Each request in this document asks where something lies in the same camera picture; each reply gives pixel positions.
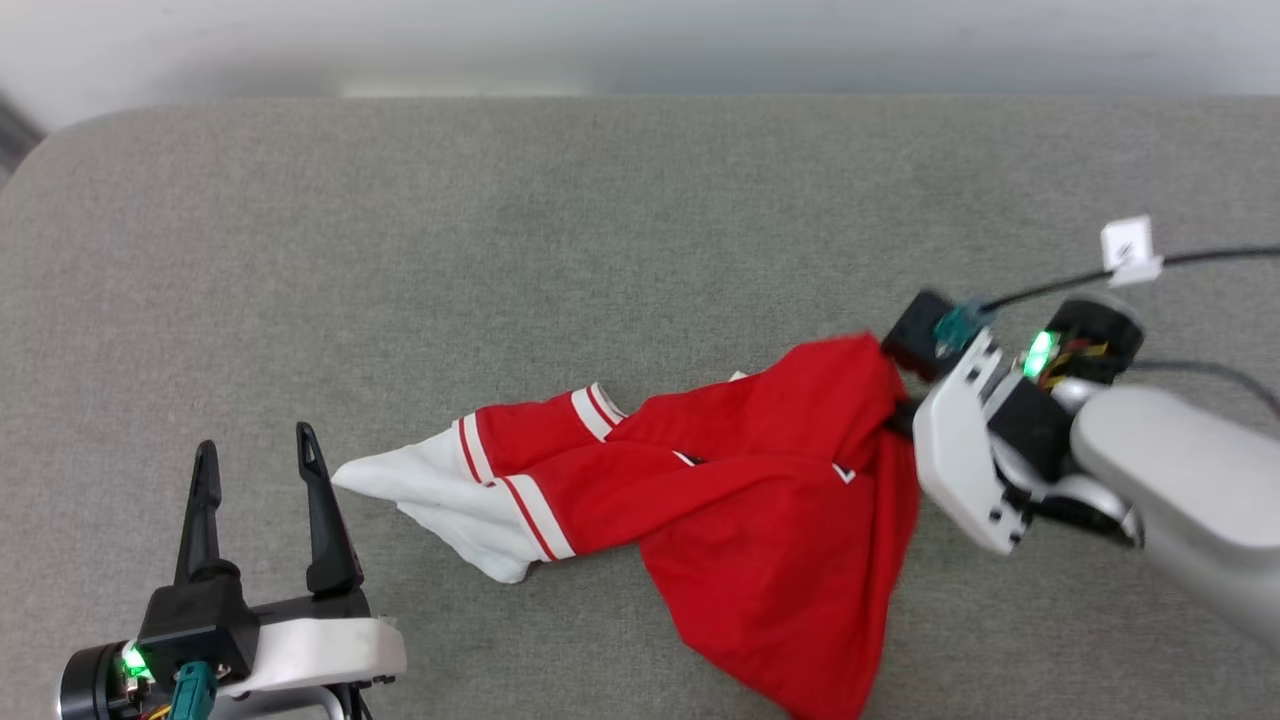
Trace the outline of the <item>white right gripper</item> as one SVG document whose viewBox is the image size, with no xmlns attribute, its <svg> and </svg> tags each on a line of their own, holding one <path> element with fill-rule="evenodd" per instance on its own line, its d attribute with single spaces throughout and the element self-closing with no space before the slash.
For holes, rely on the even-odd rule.
<svg viewBox="0 0 1280 720">
<path fill-rule="evenodd" d="M 1009 556 L 1030 519 L 1066 497 L 1071 414 L 980 331 L 952 370 L 899 398 L 884 425 L 914 439 L 924 492 L 979 548 Z"/>
</svg>

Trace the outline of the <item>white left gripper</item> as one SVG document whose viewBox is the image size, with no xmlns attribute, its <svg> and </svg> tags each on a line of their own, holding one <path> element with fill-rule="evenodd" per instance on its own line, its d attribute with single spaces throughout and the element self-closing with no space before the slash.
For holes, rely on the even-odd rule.
<svg viewBox="0 0 1280 720">
<path fill-rule="evenodd" d="M 311 564 L 303 596 L 260 605 L 259 646 L 251 674 L 220 684 L 218 694 L 344 685 L 402 675 L 407 669 L 404 638 L 388 621 L 372 616 L 362 591 L 364 569 L 351 543 L 337 495 L 314 428 L 296 424 L 300 478 L 306 484 Z M 218 448 L 201 442 L 195 454 L 174 584 L 188 585 L 218 577 L 241 577 L 219 550 L 216 515 L 221 505 Z"/>
</svg>

